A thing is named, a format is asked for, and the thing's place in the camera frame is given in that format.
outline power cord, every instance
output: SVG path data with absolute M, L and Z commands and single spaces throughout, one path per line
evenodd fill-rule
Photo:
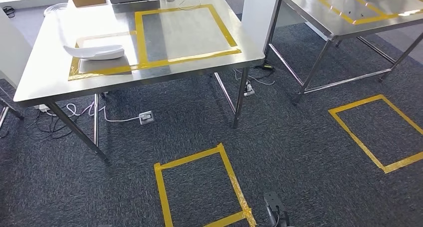
M 94 107 L 94 102 L 92 102 L 89 106 L 87 106 L 80 114 L 78 114 L 77 113 L 77 110 L 76 110 L 76 106 L 75 106 L 75 104 L 73 104 L 73 103 L 68 103 L 68 104 L 66 104 L 65 106 L 62 106 L 61 108 L 64 108 L 64 107 L 66 107 L 67 108 L 67 110 L 69 110 L 72 114 L 71 115 L 68 115 L 68 117 L 69 118 L 71 118 L 71 117 L 73 117 L 73 116 L 76 116 L 76 118 L 73 120 L 73 122 L 77 122 L 77 120 L 78 120 L 78 118 L 80 117 L 80 116 L 82 116 L 87 110 L 88 110 L 88 115 L 89 116 L 94 116 L 94 113 L 91 113 L 91 110 L 93 109 L 93 107 Z M 136 120 L 136 119 L 139 119 L 139 117 L 137 116 L 137 117 L 134 117 L 134 118 L 130 118 L 130 119 L 126 119 L 126 120 L 109 120 L 109 119 L 107 119 L 107 116 L 106 116 L 106 106 L 103 106 L 102 108 L 100 108 L 99 110 L 98 110 L 99 112 L 100 111 L 103 111 L 104 112 L 104 119 L 106 120 L 106 121 L 108 121 L 108 122 L 127 122 L 127 121 L 132 121 L 132 120 Z M 31 124 L 29 124 L 28 126 L 26 126 L 26 133 L 27 133 L 27 136 L 30 138 L 30 139 L 32 139 L 32 140 L 35 140 L 35 141 L 42 141 L 42 140 L 45 140 L 45 139 L 47 139 L 47 138 L 49 138 L 49 137 L 51 137 L 52 139 L 60 139 L 60 138 L 62 138 L 62 137 L 65 137 L 65 136 L 68 136 L 68 135 L 70 135 L 71 133 L 72 133 L 72 131 L 69 131 L 69 132 L 67 132 L 67 133 L 65 133 L 65 134 L 62 134 L 62 135 L 59 135 L 59 136 L 54 136 L 54 133 L 56 133 L 56 132 L 58 132 L 58 131 L 60 131 L 60 130 L 62 130 L 63 128 L 65 128 L 66 127 L 66 125 L 63 125 L 62 127 L 60 127 L 60 128 L 58 128 L 58 129 L 56 129 L 56 126 L 57 126 L 57 123 L 59 122 L 59 118 L 57 118 L 55 121 L 54 121 L 54 118 L 56 117 L 56 115 L 55 114 L 51 114 L 51 113 L 49 113 L 48 111 L 47 112 L 45 112 L 45 114 L 46 115 L 49 115 L 50 117 L 51 117 L 51 120 L 50 120 L 50 123 L 49 123 L 49 125 L 48 125 L 48 130 L 45 130 L 45 129 L 43 129 L 43 128 L 41 128 L 40 126 L 39 126 L 39 120 L 40 120 L 40 117 L 41 117 L 41 115 L 43 114 L 43 112 L 41 112 L 40 110 L 38 110 L 38 114 L 37 114 L 37 117 L 35 118 L 35 120 L 34 120 L 34 122 L 32 122 Z M 35 125 L 35 127 L 37 127 L 37 129 L 39 130 L 39 131 L 41 131 L 41 132 L 44 132 L 44 133 L 48 133 L 46 136 L 44 136 L 44 137 L 42 137 L 42 138 L 35 138 L 35 137 L 33 137 L 33 136 L 31 136 L 30 134 L 29 134 L 29 128 L 31 127 L 31 126 L 34 126 Z
M 273 227 L 277 227 L 279 224 L 279 219 L 280 219 L 280 210 L 279 210 L 279 206 L 276 206 L 276 209 L 278 210 L 278 219 L 276 221 L 276 224 Z
M 239 71 L 239 70 L 237 70 L 237 69 L 234 69 L 233 70 L 234 71 L 234 73 L 235 73 L 235 80 L 240 80 L 241 78 L 238 78 L 237 76 L 236 76 L 236 73 L 237 72 L 239 72 L 239 73 L 241 73 L 242 74 L 242 72 L 241 71 Z M 273 85 L 273 84 L 275 84 L 275 81 L 273 81 L 272 83 L 265 83 L 265 82 L 262 82 L 262 81 L 259 81 L 259 79 L 262 79 L 262 78 L 265 78 L 265 77 L 268 77 L 268 76 L 270 76 L 271 74 L 273 74 L 274 73 L 274 71 L 272 72 L 272 73 L 270 73 L 269 75 L 267 75 L 267 76 L 262 76 L 262 77 L 259 77 L 259 78 L 255 78 L 255 77 L 253 77 L 253 76 L 248 76 L 248 77 L 250 77 L 250 78 L 252 78 L 253 80 L 255 80 L 256 82 L 258 82 L 258 83 L 261 83 L 261 84 L 263 84 L 263 85 L 268 85 L 268 86 L 270 86 L 270 85 Z
M 91 103 L 91 105 L 89 105 L 89 106 L 87 106 L 83 111 L 82 111 L 82 113 L 81 114 L 76 114 L 76 106 L 75 106 L 75 104 L 73 104 L 73 103 L 68 103 L 67 105 L 66 105 L 66 108 L 72 113 L 72 115 L 68 115 L 68 117 L 72 117 L 72 116 L 80 116 L 80 115 L 82 115 L 82 114 L 84 114 L 84 112 L 86 111 L 86 110 L 88 110 L 88 115 L 89 116 L 94 116 L 94 113 L 92 113 L 91 114 L 91 109 L 94 107 L 94 102 L 92 102 Z M 100 112 L 100 111 L 103 111 L 104 112 L 104 119 L 106 120 L 106 121 L 108 121 L 108 122 L 127 122 L 127 121 L 132 121 L 132 120 L 136 120 L 136 119 L 139 119 L 139 117 L 137 116 L 137 117 L 134 117 L 134 118 L 130 118 L 130 119 L 126 119 L 126 120 L 109 120 L 109 119 L 107 119 L 107 116 L 106 116 L 106 106 L 103 106 L 102 108 L 100 108 L 100 109 L 98 109 L 98 112 Z M 50 115 L 50 116 L 56 116 L 55 114 L 51 114 L 51 113 L 48 113 L 47 112 L 47 115 Z
M 193 6 L 188 6 L 188 7 L 181 7 L 181 5 L 185 2 L 186 0 L 183 0 L 181 3 L 178 4 L 178 8 L 181 10 L 194 10 L 197 9 L 201 6 L 201 0 L 198 0 L 198 4 L 197 5 L 193 5 Z

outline stainless steel table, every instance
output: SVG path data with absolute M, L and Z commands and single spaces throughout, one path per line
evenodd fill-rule
M 326 37 L 327 41 L 317 57 L 310 73 L 305 81 L 302 81 L 295 71 L 289 66 L 282 55 L 271 44 L 276 26 L 281 3 L 287 3 L 294 11 L 315 26 Z M 383 74 L 379 79 L 383 81 L 404 58 L 423 39 L 423 33 L 411 44 L 411 46 L 398 58 L 394 60 L 383 51 L 362 38 L 362 35 L 392 30 L 400 27 L 411 26 L 423 23 L 423 0 L 278 0 L 276 3 L 273 21 L 270 24 L 270 34 L 266 44 L 265 54 L 272 50 L 282 61 L 295 80 L 300 84 L 301 89 L 293 100 L 298 103 L 302 95 L 347 82 Z M 338 46 L 343 39 L 356 37 L 382 57 L 392 63 L 388 69 L 369 73 L 366 75 L 334 82 L 331 84 L 308 88 L 312 78 L 316 74 L 319 63 L 328 50 L 329 46 L 336 42 Z
M 63 41 L 58 26 L 63 29 Z M 79 60 L 65 52 L 63 42 L 77 47 L 121 44 L 125 57 Z M 225 0 L 153 0 L 68 8 L 46 16 L 14 101 L 23 106 L 46 104 L 106 159 L 98 148 L 98 93 L 214 73 L 236 127 L 248 70 L 263 61 L 264 54 L 243 32 Z M 217 73 L 235 68 L 243 68 L 236 106 Z M 95 94 L 93 141 L 55 103 L 91 94 Z

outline black device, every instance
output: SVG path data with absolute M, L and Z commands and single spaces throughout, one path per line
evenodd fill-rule
M 264 194 L 264 201 L 272 227 L 290 226 L 288 212 L 275 191 Z

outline table top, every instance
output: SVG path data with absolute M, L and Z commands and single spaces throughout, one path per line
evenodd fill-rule
M 79 60 L 65 52 L 64 43 L 80 47 L 120 44 L 125 56 Z M 253 67 L 263 61 L 264 54 L 225 0 L 153 0 L 68 8 L 44 19 L 13 100 L 22 106 L 38 105 Z
M 423 23 L 423 0 L 283 0 L 329 39 Z

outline black cable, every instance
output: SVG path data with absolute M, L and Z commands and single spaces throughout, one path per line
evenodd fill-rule
M 273 227 L 277 227 L 279 224 L 279 219 L 280 219 L 280 210 L 279 210 L 279 206 L 276 206 L 276 208 L 278 209 L 278 219 L 276 221 L 276 224 Z
M 270 77 L 272 74 L 275 73 L 275 71 L 276 71 L 276 69 L 272 69 L 269 74 L 262 76 L 262 77 L 259 77 L 259 78 L 255 78 L 255 79 L 260 80 L 260 79 L 263 79 L 263 78 L 266 78 L 266 77 Z
M 14 17 L 15 9 L 13 7 L 11 7 L 11 6 L 5 6 L 5 7 L 3 7 L 3 11 L 6 13 L 6 15 L 9 18 Z
M 62 138 L 62 137 L 68 136 L 68 135 L 70 135 L 70 134 L 72 133 L 72 131 L 69 131 L 68 133 L 63 134 L 63 135 L 60 135 L 60 136 L 54 136 L 53 134 L 54 134 L 55 132 L 58 132 L 58 131 L 62 130 L 63 128 L 65 128 L 65 127 L 66 127 L 66 125 L 64 125 L 64 126 L 62 126 L 62 127 L 60 127 L 60 128 L 58 128 L 58 129 L 56 130 L 57 123 L 58 123 L 58 122 L 59 122 L 59 120 L 60 120 L 59 118 L 57 118 L 57 119 L 56 119 L 56 121 L 54 122 L 53 128 L 51 128 L 51 125 L 53 124 L 53 121 L 54 121 L 54 116 L 52 116 L 52 115 L 51 115 L 51 120 L 50 120 L 50 123 L 49 123 L 49 125 L 48 125 L 48 130 L 44 130 L 44 129 L 42 129 L 42 128 L 38 125 L 38 123 L 39 123 L 38 121 L 39 121 L 39 119 L 40 119 L 40 117 L 41 117 L 41 113 L 42 113 L 42 112 L 39 110 L 39 111 L 38 111 L 38 114 L 37 114 L 37 117 L 35 118 L 34 122 L 33 122 L 33 123 L 31 123 L 31 124 L 29 124 L 29 125 L 26 127 L 26 133 L 27 133 L 27 136 L 28 136 L 30 139 L 35 140 L 35 141 L 42 141 L 42 140 L 47 139 L 48 137 L 51 137 L 52 139 L 60 139 L 60 138 Z M 81 115 L 76 116 L 76 118 L 75 118 L 75 120 L 73 120 L 73 122 L 75 122 L 75 123 L 76 123 L 76 121 L 78 120 L 78 118 L 79 118 L 80 116 L 81 116 Z M 45 132 L 45 133 L 48 133 L 48 135 L 46 135 L 45 137 L 39 138 L 39 139 L 32 137 L 32 136 L 29 134 L 28 129 L 29 129 L 29 127 L 31 127 L 31 126 L 33 126 L 33 125 L 35 125 L 39 131 L 41 131 L 41 132 Z

